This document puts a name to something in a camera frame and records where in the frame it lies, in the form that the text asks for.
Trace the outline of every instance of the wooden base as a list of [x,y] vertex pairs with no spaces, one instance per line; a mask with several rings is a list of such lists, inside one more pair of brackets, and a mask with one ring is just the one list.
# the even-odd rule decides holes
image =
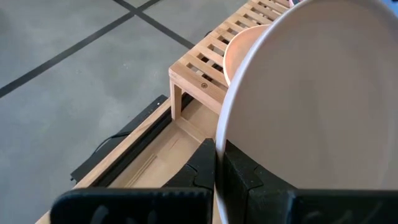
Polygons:
[[[198,133],[206,133],[203,134],[203,139],[215,137],[217,121],[216,113],[193,100],[184,109],[181,118],[169,124],[109,187],[163,186],[189,160],[202,142]],[[216,201],[213,223],[221,223]]]

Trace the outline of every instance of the gray floor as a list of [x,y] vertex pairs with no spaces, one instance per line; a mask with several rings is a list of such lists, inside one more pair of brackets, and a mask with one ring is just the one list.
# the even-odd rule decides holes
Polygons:
[[[161,0],[144,13],[197,43],[245,2]],[[0,88],[126,13],[112,0],[2,0]],[[186,51],[134,16],[0,98],[0,223],[46,212],[104,138],[169,95],[167,69]]]

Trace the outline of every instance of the grout line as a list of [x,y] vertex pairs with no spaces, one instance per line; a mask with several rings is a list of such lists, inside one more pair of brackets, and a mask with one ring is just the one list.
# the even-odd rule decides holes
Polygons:
[[134,16],[133,12],[129,12],[119,19],[111,22],[110,24],[104,26],[100,30],[96,31],[94,34],[89,35],[88,37],[84,38],[83,40],[79,41],[77,44],[71,46],[70,48],[64,50],[63,52],[59,53],[55,57],[51,58],[50,60],[44,62],[43,64],[39,65],[38,67],[34,68],[33,70],[29,71],[25,75],[17,78],[16,80],[8,83],[4,87],[0,88],[0,98],[6,96],[10,92],[14,91],[15,89],[19,88],[20,86],[26,84],[27,82],[31,81],[35,77],[39,76],[46,70],[52,68],[54,65],[60,63],[63,59],[71,56],[72,54],[76,53],[77,51],[81,50],[83,47],[86,47],[88,44],[92,43],[94,40],[102,37],[109,31],[113,30],[117,26],[120,26],[127,20],[131,19]]
[[[191,49],[192,47],[195,46],[195,44],[191,43],[189,40],[187,40],[187,39],[183,38],[182,36],[178,35],[174,31],[172,31],[169,28],[167,28],[166,26],[163,26],[162,24],[160,24],[159,22],[157,22],[153,18],[149,17],[147,14],[144,14],[140,10],[140,8],[135,8],[134,6],[130,5],[128,2],[126,2],[124,0],[113,0],[113,1],[118,3],[119,5],[121,5],[122,7],[126,8],[130,12],[134,13],[135,15],[140,17],[142,20],[144,20],[145,22],[149,23],[151,26],[155,27],[157,30],[161,31],[162,33],[164,33],[165,35],[167,35],[171,39],[177,41],[179,44],[183,45],[184,47],[186,47],[188,49]],[[148,2],[150,2],[150,4],[146,5],[146,3],[145,3],[144,5],[146,5],[145,7],[150,7],[152,4],[155,4],[158,1],[160,1],[160,0],[148,1]]]
[[141,5],[140,7],[138,7],[137,9],[142,12],[160,1],[161,0],[149,0],[149,1],[145,2],[143,5]]

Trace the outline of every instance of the wooden board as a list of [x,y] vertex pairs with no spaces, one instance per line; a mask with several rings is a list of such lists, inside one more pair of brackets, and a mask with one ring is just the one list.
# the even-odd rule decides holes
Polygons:
[[[154,116],[151,115],[147,118],[143,124],[139,126],[139,129],[134,131],[134,133],[141,133],[142,130],[149,127],[153,120],[156,120],[156,117],[160,115],[158,112],[163,111],[164,108],[168,108],[169,106],[170,100],[165,101],[163,105],[154,112]],[[190,124],[193,124],[199,132],[206,133],[206,137],[215,137],[218,115],[203,106],[197,100],[193,100],[182,111],[182,117]],[[130,142],[132,139],[135,139],[136,136],[130,135],[128,138],[129,139],[126,138],[127,140],[125,141]],[[161,187],[181,169],[199,145],[200,142],[197,139],[191,137],[191,135],[182,130],[177,123],[173,121],[143,150],[143,152],[118,176],[118,178],[113,181],[109,187]],[[102,170],[105,168],[105,165],[102,163],[102,166],[96,166],[95,169]],[[221,223],[216,203],[213,220],[215,221],[214,223]],[[50,223],[49,213],[47,212],[40,220],[37,221],[37,223]]]

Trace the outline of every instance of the plate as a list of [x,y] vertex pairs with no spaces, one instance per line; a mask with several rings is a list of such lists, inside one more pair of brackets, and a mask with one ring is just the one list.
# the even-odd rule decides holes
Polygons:
[[[218,121],[219,158],[229,140],[301,189],[398,189],[397,58],[398,21],[383,3],[297,4],[238,68]],[[218,205],[227,223],[222,195]]]

